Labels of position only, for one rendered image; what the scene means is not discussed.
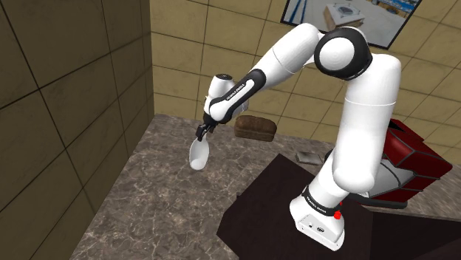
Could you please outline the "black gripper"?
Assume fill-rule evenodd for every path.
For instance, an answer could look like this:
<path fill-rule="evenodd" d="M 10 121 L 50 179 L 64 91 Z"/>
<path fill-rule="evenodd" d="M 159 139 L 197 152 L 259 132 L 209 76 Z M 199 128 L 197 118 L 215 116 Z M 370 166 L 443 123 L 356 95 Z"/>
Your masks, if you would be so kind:
<path fill-rule="evenodd" d="M 204 120 L 204 124 L 199 125 L 196 130 L 196 136 L 197 136 L 198 141 L 202 141 L 206 133 L 208 132 L 212 133 L 214 129 L 216 128 L 216 126 L 218 125 L 218 122 L 215 121 L 206 112 L 203 114 L 203 120 Z"/>

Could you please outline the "white bowl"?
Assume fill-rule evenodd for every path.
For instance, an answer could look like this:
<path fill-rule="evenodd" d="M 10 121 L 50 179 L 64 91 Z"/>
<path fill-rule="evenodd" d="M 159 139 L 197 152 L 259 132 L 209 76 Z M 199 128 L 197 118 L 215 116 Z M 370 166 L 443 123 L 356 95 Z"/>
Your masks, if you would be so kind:
<path fill-rule="evenodd" d="M 206 136 L 202 138 L 201 141 L 198 141 L 196 138 L 190 147 L 189 150 L 189 163 L 194 170 L 202 170 L 208 161 L 209 157 L 209 144 L 206 140 Z"/>

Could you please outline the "brown bread loaf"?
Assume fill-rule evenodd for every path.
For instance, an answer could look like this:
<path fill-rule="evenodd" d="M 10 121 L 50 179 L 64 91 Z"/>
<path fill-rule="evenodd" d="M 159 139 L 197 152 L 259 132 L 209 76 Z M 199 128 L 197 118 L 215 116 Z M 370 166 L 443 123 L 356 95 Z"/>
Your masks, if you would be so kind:
<path fill-rule="evenodd" d="M 277 131 L 276 124 L 269 119 L 252 115 L 238 116 L 234 125 L 236 137 L 272 142 Z"/>

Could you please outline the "dark brown robot stand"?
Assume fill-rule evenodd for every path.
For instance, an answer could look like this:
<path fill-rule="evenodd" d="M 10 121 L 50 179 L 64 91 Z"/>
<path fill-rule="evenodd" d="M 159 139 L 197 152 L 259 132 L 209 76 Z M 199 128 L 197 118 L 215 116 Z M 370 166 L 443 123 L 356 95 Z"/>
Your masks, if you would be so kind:
<path fill-rule="evenodd" d="M 289 204 L 313 175 L 278 154 L 225 211 L 217 236 L 239 260 L 461 260 L 461 222 L 381 213 L 345 199 L 331 251 L 296 230 Z"/>

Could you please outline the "small grey flat book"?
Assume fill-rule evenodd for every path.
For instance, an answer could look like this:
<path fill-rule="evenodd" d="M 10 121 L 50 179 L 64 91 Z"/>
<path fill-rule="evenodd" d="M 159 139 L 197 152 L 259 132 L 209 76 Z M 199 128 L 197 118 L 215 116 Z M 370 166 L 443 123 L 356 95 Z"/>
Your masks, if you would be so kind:
<path fill-rule="evenodd" d="M 309 164 L 309 165 L 322 165 L 323 160 L 321 157 L 312 152 L 297 151 L 296 160 L 298 163 Z"/>

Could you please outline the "red and white appliance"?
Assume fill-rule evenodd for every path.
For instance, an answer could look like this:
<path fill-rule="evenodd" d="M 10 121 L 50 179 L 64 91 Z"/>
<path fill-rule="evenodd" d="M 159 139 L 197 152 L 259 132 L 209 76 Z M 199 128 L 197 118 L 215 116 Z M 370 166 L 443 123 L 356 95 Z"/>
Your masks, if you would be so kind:
<path fill-rule="evenodd" d="M 451 168 L 399 120 L 385 124 L 346 118 L 310 193 L 329 211 L 348 196 L 362 205 L 405 208 Z"/>

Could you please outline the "framed wall picture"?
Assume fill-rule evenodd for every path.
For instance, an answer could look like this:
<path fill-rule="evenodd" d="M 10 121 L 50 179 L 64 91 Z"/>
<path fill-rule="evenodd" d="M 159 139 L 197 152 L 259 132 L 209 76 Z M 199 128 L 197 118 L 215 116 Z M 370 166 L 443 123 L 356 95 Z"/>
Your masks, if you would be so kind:
<path fill-rule="evenodd" d="M 374 47 L 388 49 L 421 0 L 287 0 L 280 22 L 309 23 L 326 33 L 356 27 Z"/>

